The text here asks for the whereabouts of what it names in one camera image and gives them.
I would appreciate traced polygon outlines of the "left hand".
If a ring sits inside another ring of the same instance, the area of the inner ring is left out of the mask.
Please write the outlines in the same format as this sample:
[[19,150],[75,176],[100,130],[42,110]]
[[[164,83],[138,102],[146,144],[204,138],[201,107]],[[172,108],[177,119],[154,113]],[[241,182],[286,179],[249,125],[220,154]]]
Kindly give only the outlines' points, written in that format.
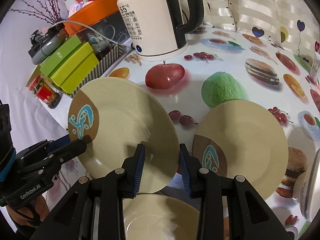
[[[43,195],[40,195],[35,199],[34,209],[39,214],[40,221],[43,221],[48,216],[49,209]],[[18,225],[32,226],[25,217],[14,211],[11,207],[6,206],[6,210],[12,220]],[[21,209],[19,209],[19,212],[25,216],[33,217],[31,210],[27,207],[22,207]]]

